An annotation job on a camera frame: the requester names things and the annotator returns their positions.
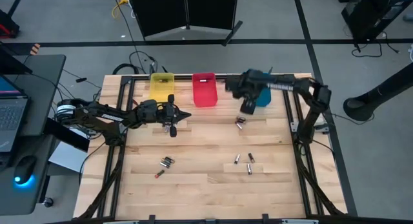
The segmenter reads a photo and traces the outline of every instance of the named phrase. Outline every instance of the laptop screen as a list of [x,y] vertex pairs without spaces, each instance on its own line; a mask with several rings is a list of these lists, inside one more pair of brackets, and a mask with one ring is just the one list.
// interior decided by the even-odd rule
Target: laptop screen
[[18,91],[11,82],[6,80],[3,76],[0,76],[0,97],[14,97],[20,95],[20,91]]

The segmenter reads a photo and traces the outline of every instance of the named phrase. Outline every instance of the yellow cable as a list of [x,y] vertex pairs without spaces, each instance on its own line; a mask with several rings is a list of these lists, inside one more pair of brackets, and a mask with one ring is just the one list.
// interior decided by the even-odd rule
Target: yellow cable
[[115,7],[112,9],[112,17],[117,18],[119,16],[119,12],[115,12],[116,8],[120,8],[121,5],[127,4],[128,0],[120,0],[118,5],[115,5]]

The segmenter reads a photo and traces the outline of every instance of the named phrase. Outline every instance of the black stand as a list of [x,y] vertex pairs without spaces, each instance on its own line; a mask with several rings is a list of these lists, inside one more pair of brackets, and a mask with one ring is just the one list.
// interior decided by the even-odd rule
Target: black stand
[[348,117],[357,121],[369,120],[375,109],[413,86],[413,63],[409,64],[371,91],[348,98],[343,108]]

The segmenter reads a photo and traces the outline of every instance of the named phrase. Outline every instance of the black desk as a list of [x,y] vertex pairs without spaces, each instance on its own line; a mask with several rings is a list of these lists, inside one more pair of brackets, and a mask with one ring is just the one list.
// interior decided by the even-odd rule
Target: black desk
[[[26,56],[17,56],[24,61]],[[33,73],[58,83],[66,57],[30,56],[25,65]],[[14,81],[16,76],[7,76]],[[11,167],[0,172],[0,215],[20,215],[33,212],[39,201],[46,181],[48,158],[56,144],[56,138],[51,134],[43,134],[43,129],[50,119],[48,113],[52,104],[55,87],[51,83],[31,75],[20,75],[16,85],[25,90],[32,102],[28,107],[26,123],[20,137],[17,139],[17,154]],[[14,167],[24,156],[34,154],[37,162],[34,167],[33,181],[27,187],[18,187],[14,183]]]

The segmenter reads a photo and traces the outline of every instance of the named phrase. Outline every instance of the red bin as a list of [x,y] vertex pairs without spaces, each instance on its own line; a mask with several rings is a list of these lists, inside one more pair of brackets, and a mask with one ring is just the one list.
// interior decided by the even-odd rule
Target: red bin
[[217,104],[217,83],[214,73],[193,74],[192,90],[196,107],[213,107]]

